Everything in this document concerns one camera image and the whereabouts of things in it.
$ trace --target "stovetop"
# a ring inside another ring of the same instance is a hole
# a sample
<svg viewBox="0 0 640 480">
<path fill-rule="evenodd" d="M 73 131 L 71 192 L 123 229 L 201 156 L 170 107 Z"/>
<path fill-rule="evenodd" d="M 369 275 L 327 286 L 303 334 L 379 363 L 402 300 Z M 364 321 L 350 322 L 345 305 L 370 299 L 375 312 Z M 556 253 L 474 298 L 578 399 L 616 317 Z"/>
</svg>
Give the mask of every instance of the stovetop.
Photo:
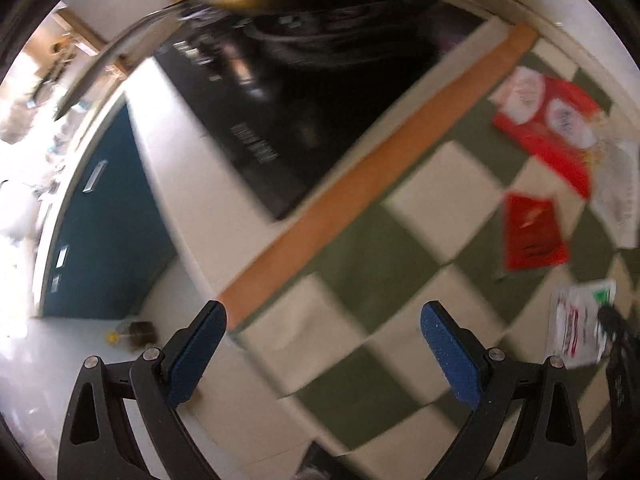
<svg viewBox="0 0 640 480">
<path fill-rule="evenodd" d="M 396 19 L 388 8 L 322 19 L 225 15 L 205 27 L 186 23 L 154 56 L 256 198 L 282 219 L 481 23 L 445 4 L 415 10 L 394 10 Z"/>
</svg>

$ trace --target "red package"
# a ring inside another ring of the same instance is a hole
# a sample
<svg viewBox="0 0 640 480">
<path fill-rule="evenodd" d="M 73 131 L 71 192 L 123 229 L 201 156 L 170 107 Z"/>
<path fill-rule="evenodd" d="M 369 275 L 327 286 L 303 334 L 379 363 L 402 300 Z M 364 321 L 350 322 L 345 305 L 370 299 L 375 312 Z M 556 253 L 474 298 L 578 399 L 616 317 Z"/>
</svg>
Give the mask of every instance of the red package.
<svg viewBox="0 0 640 480">
<path fill-rule="evenodd" d="M 517 67 L 500 91 L 494 126 L 564 177 L 584 198 L 591 195 L 587 163 L 603 113 L 575 84 Z"/>
<path fill-rule="evenodd" d="M 559 265 L 569 260 L 553 200 L 507 194 L 504 201 L 504 267 L 507 271 Z"/>
</svg>

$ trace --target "green floor tile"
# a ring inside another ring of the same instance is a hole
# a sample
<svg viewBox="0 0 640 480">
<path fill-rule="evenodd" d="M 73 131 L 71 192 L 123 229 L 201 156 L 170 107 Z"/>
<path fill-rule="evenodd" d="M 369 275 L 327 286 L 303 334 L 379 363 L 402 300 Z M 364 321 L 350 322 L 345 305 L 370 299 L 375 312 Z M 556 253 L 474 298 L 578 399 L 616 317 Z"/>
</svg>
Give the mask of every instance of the green floor tile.
<svg viewBox="0 0 640 480">
<path fill-rule="evenodd" d="M 354 460 L 351 459 L 351 455 L 349 453 L 334 456 L 334 460 L 336 460 L 338 463 L 352 472 L 356 476 L 356 478 L 358 478 L 358 480 L 376 480 L 374 476 L 371 476 L 367 472 L 363 471 L 362 468 L 358 464 L 356 464 Z"/>
<path fill-rule="evenodd" d="M 389 430 L 420 405 L 363 346 L 296 397 L 348 449 Z"/>
<path fill-rule="evenodd" d="M 379 204 L 352 222 L 312 266 L 369 333 L 438 270 L 426 249 Z"/>
<path fill-rule="evenodd" d="M 587 449 L 595 446 L 600 437 L 603 436 L 609 428 L 611 428 L 611 410 L 609 405 L 607 405 L 584 433 L 584 443 Z"/>
<path fill-rule="evenodd" d="M 620 256 L 626 265 L 626 271 L 631 276 L 631 282 L 638 286 L 640 278 L 640 249 L 620 249 Z"/>
<path fill-rule="evenodd" d="M 517 143 L 492 126 L 495 105 L 483 98 L 446 135 L 457 140 L 507 187 L 529 159 Z"/>
<path fill-rule="evenodd" d="M 557 77 L 559 79 L 563 79 L 562 76 L 556 72 L 552 67 L 546 64 L 541 58 L 536 56 L 533 52 L 529 51 L 524 56 L 522 56 L 518 62 L 519 66 L 526 66 L 536 72 L 540 72 L 541 74 L 550 75 L 551 77 Z"/>
<path fill-rule="evenodd" d="M 569 242 L 570 269 L 578 282 L 602 280 L 614 248 L 600 221 L 586 207 Z"/>
<path fill-rule="evenodd" d="M 468 404 L 457 400 L 451 390 L 434 401 L 432 406 L 440 410 L 458 429 L 465 425 L 472 411 Z"/>
<path fill-rule="evenodd" d="M 501 216 L 499 209 L 462 250 L 455 263 L 498 316 L 510 324 L 527 304 L 548 269 L 523 270 L 500 277 Z"/>
<path fill-rule="evenodd" d="M 606 114 L 610 112 L 613 101 L 583 69 L 579 68 L 575 73 L 574 83 L 587 92 Z"/>
<path fill-rule="evenodd" d="M 498 341 L 495 346 L 496 348 L 503 350 L 504 353 L 514 361 L 526 361 L 526 359 L 518 350 L 517 343 L 513 341 L 508 335 L 500 339 L 500 341 Z"/>
</svg>

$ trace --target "checkered floor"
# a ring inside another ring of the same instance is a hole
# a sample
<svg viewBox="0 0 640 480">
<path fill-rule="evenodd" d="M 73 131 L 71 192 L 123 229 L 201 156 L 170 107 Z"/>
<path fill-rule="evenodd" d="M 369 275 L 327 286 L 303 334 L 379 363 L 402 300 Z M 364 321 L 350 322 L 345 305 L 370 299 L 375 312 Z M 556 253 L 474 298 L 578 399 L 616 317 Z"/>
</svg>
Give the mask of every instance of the checkered floor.
<svg viewBox="0 0 640 480">
<path fill-rule="evenodd" d="M 546 41 L 520 64 L 576 82 L 612 117 L 621 116 Z M 426 301 L 440 300 L 486 347 L 540 362 L 556 286 L 612 277 L 626 316 L 638 300 L 638 251 L 615 249 L 564 180 L 491 126 L 494 113 L 488 98 L 478 102 L 236 331 L 311 436 L 348 454 L 372 478 L 422 480 L 468 415 L 420 334 Z M 505 190 L 555 197 L 569 264 L 501 275 L 498 212 Z M 598 418 L 608 402 L 604 368 L 569 373 L 593 447 L 606 429 Z"/>
</svg>

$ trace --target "white floor tile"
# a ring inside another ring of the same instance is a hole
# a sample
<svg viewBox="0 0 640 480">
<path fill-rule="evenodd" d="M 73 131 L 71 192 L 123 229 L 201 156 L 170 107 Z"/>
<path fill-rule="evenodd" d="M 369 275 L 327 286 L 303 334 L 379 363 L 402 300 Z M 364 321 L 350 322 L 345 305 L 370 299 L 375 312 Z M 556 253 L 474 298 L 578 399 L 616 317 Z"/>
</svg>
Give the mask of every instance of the white floor tile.
<svg viewBox="0 0 640 480">
<path fill-rule="evenodd" d="M 236 477 L 238 464 L 233 457 L 220 446 L 213 443 L 202 425 L 184 404 L 178 406 L 177 411 L 184 427 L 189 431 L 189 435 L 191 435 L 194 443 L 220 477 L 220 480 L 231 480 Z"/>
<path fill-rule="evenodd" d="M 565 240 L 571 237 L 585 206 L 573 187 L 544 162 L 530 157 L 511 184 L 511 190 L 534 198 L 556 200 L 556 213 Z"/>
<path fill-rule="evenodd" d="M 582 427 L 586 432 L 595 422 L 600 412 L 609 405 L 609 385 L 606 368 L 602 367 L 578 401 Z"/>
<path fill-rule="evenodd" d="M 455 257 L 491 216 L 500 183 L 455 141 L 444 144 L 385 205 L 441 262 Z"/>
<path fill-rule="evenodd" d="M 422 306 L 438 300 L 463 328 L 472 330 L 486 347 L 501 337 L 503 325 L 462 272 L 441 269 L 395 316 L 367 340 L 397 380 L 424 403 L 449 388 L 429 345 L 420 332 Z"/>
<path fill-rule="evenodd" d="M 282 409 L 244 351 L 225 339 L 220 349 L 188 403 L 213 441 L 240 465 L 306 442 L 305 431 Z"/>
<path fill-rule="evenodd" d="M 299 280 L 240 335 L 286 394 L 335 365 L 365 337 L 316 274 Z"/>
<path fill-rule="evenodd" d="M 283 397 L 278 400 L 278 403 L 308 434 L 309 438 L 314 439 L 329 453 L 340 456 L 349 451 L 295 396 Z"/>
<path fill-rule="evenodd" d="M 284 453 L 247 464 L 242 471 L 254 480 L 290 480 L 298 470 L 309 444 L 310 441 L 304 442 Z"/>
<path fill-rule="evenodd" d="M 613 257 L 607 277 L 616 280 L 616 297 L 614 298 L 614 302 L 620 314 L 627 318 L 629 314 L 631 314 L 631 307 L 634 303 L 635 287 L 626 270 L 624 260 L 619 254 Z"/>
<path fill-rule="evenodd" d="M 255 479 L 251 478 L 247 473 L 239 469 L 238 471 L 233 473 L 228 480 L 255 480 Z"/>
<path fill-rule="evenodd" d="M 541 363 L 545 360 L 551 295 L 558 286 L 572 283 L 574 279 L 566 266 L 553 268 L 509 328 L 509 340 L 524 360 L 531 363 Z"/>
<path fill-rule="evenodd" d="M 578 70 L 578 65 L 571 60 L 562 50 L 542 38 L 538 40 L 532 49 L 542 61 L 556 70 L 562 77 L 571 81 Z"/>
<path fill-rule="evenodd" d="M 350 453 L 350 458 L 379 480 L 424 480 L 457 434 L 436 408 L 427 406 Z"/>
</svg>

